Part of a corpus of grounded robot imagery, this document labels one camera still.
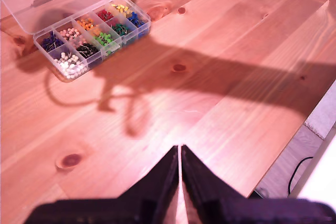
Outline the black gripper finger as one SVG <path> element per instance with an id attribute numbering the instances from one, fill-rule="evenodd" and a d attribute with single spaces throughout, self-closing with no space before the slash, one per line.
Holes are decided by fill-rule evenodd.
<path id="1" fill-rule="evenodd" d="M 137 183 L 118 197 L 135 223 L 162 223 L 179 184 L 178 147 L 174 145 Z"/>
<path id="2" fill-rule="evenodd" d="M 203 223 L 225 223 L 221 200 L 245 199 L 217 177 L 187 145 L 181 147 L 182 180 Z"/>

